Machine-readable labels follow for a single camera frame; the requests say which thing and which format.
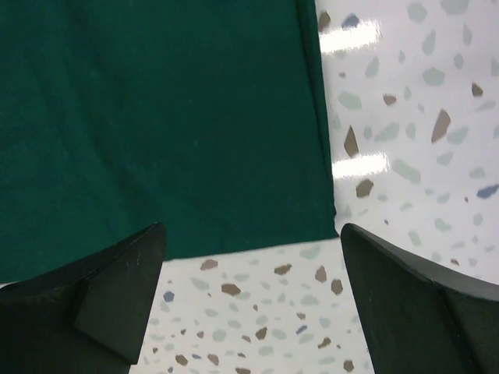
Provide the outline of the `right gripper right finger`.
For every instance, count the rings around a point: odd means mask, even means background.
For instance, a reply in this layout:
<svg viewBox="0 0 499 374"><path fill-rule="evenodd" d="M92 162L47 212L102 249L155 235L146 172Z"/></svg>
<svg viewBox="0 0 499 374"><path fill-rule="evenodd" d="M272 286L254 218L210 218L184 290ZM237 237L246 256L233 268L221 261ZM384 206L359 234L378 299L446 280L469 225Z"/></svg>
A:
<svg viewBox="0 0 499 374"><path fill-rule="evenodd" d="M498 372L498 286L405 251L356 224L346 270L376 373Z"/></svg>

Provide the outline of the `green surgical cloth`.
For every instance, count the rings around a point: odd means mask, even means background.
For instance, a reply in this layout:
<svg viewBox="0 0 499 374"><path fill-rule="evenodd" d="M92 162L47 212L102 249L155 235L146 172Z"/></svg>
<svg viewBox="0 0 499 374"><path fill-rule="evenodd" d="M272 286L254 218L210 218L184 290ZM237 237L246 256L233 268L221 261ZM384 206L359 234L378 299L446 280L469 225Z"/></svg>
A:
<svg viewBox="0 0 499 374"><path fill-rule="evenodd" d="M334 216L314 2L2 2L2 282L155 222L185 259Z"/></svg>

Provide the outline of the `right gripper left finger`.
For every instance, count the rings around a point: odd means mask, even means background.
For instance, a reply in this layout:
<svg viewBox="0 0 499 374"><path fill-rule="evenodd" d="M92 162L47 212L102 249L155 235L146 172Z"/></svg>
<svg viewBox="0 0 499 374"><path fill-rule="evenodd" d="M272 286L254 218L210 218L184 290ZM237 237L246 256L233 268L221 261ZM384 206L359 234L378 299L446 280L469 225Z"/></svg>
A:
<svg viewBox="0 0 499 374"><path fill-rule="evenodd" d="M166 246L152 224L1 289L3 373L127 373L139 361Z"/></svg>

